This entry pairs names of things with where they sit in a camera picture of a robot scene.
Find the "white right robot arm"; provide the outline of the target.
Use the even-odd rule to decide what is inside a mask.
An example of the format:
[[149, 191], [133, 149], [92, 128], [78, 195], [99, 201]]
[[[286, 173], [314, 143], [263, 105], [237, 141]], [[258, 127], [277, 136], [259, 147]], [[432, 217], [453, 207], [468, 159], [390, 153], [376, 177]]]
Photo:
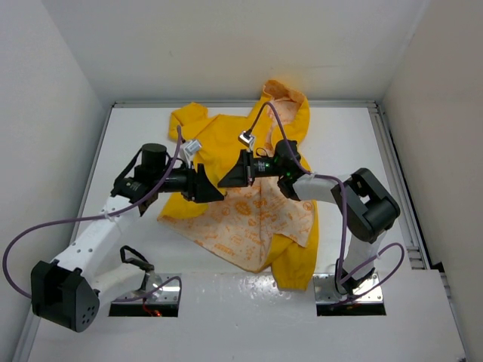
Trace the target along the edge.
[[272, 156], [242, 150], [218, 186], [242, 188], [258, 178], [276, 177], [280, 192], [288, 199], [336, 205], [342, 216], [343, 237], [334, 288], [341, 296], [351, 296], [374, 273], [383, 236], [399, 218], [400, 207], [367, 168], [358, 169], [342, 182], [334, 176], [310, 173], [300, 162], [294, 140], [278, 142]]

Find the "yellow hooded jacket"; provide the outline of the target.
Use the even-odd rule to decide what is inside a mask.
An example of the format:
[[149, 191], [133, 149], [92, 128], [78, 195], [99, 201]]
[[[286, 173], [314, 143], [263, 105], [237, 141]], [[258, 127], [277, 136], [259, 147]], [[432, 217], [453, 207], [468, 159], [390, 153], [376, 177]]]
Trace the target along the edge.
[[[208, 179], [217, 184], [235, 165], [242, 144], [238, 135], [255, 126], [255, 148], [272, 156], [283, 137], [301, 143], [309, 130], [306, 96], [268, 80], [260, 100], [247, 116], [209, 115], [199, 103], [171, 113], [168, 136], [177, 131], [197, 139], [202, 149], [195, 164], [203, 164]], [[293, 201], [277, 186], [275, 177], [263, 177], [246, 188], [224, 189], [223, 201], [196, 204], [172, 194], [158, 222], [221, 259], [248, 272], [270, 268], [279, 288], [305, 290], [318, 252], [318, 211], [314, 201]]]

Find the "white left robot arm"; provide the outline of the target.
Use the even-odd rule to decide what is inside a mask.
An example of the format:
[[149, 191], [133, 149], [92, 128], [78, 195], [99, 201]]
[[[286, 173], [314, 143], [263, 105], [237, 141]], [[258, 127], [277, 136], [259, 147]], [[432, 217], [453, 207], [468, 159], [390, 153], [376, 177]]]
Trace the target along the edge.
[[146, 143], [115, 178], [101, 212], [89, 218], [87, 228], [51, 262], [38, 262], [31, 271], [34, 315], [80, 333], [105, 304], [152, 299], [165, 286], [155, 284], [155, 267], [135, 252], [102, 275], [97, 270], [117, 240], [153, 204], [160, 193], [179, 192], [197, 204], [223, 200], [210, 182], [203, 164], [194, 157], [198, 140], [177, 145], [174, 156], [165, 146]]

